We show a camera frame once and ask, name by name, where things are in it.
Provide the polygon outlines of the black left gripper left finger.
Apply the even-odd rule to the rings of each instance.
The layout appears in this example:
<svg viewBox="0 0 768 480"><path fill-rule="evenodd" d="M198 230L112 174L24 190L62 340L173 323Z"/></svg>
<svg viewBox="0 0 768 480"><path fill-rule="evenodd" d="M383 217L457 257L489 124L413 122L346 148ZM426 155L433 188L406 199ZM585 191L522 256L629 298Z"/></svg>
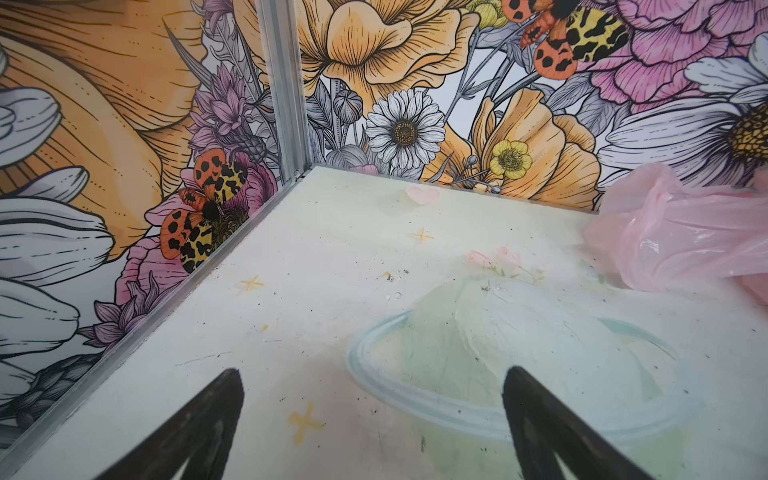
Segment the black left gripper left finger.
<svg viewBox="0 0 768 480"><path fill-rule="evenodd" d="M100 479L221 479L245 392L228 368L115 464Z"/></svg>

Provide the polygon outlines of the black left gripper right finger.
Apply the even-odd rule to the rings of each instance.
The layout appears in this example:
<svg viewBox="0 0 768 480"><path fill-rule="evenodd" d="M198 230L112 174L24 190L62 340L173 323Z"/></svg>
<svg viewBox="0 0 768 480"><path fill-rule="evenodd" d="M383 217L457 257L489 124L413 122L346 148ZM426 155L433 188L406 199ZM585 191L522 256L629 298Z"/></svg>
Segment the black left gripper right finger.
<svg viewBox="0 0 768 480"><path fill-rule="evenodd" d="M502 400L523 478L563 479L561 463L578 479L650 477L524 368L508 370Z"/></svg>

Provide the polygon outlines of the pink plastic bag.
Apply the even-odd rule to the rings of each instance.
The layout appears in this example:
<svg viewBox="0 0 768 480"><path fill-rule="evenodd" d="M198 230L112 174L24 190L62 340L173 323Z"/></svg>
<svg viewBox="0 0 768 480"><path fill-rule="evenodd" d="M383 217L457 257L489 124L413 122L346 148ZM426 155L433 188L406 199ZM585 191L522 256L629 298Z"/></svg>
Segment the pink plastic bag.
<svg viewBox="0 0 768 480"><path fill-rule="evenodd" d="M596 268L630 289L736 278L765 301L767 170L745 188L690 187L666 165L644 165L607 189L583 238Z"/></svg>

